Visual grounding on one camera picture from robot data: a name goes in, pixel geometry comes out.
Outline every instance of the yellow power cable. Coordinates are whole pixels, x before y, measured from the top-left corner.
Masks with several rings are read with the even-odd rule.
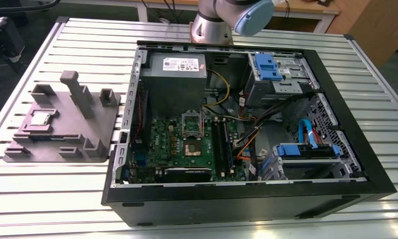
[[[204,104],[204,106],[217,106],[220,105],[228,98],[229,94],[230,94],[230,85],[228,84],[226,79],[224,78],[224,76],[214,70],[206,69],[208,71],[213,72],[224,81],[225,85],[226,85],[226,93],[225,93],[225,97],[221,101],[212,103],[212,104]]]

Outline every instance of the open computer tower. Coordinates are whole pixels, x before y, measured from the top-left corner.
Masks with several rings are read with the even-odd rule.
[[[316,51],[138,42],[102,195],[128,225],[324,217],[394,192]]]

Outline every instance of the green motherboard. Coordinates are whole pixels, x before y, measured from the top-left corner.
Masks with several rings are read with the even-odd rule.
[[[214,144],[212,129],[214,119],[201,121],[182,119],[153,119],[150,145],[144,170],[137,171],[138,183],[154,182],[154,169],[160,167],[208,168],[212,170],[210,182],[245,181],[244,163],[233,166],[230,173],[218,173],[214,157]],[[238,139],[237,122],[224,119],[229,143]],[[188,136],[184,132],[201,130],[201,137]]]

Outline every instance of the power supply label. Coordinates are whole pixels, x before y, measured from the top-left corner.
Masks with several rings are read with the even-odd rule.
[[[200,60],[196,58],[165,58],[164,71],[200,71]]]

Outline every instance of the blue plastic latch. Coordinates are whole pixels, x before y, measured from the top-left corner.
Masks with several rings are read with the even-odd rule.
[[[285,155],[285,150],[284,150],[284,146],[277,146],[277,154],[278,156],[284,156]]]
[[[340,149],[340,147],[334,144],[334,145],[332,145],[332,149],[333,149],[334,155],[337,157],[340,157],[341,156],[341,149]]]
[[[294,144],[284,144],[277,146],[278,156],[284,155],[301,155],[300,147]]]
[[[270,54],[254,54],[254,62],[260,71],[260,80],[281,81],[284,77],[277,71],[277,62]]]
[[[265,169],[269,163],[270,163],[270,157],[268,157],[266,160],[264,161],[260,171]]]
[[[286,155],[301,155],[300,147],[294,144],[282,145]]]

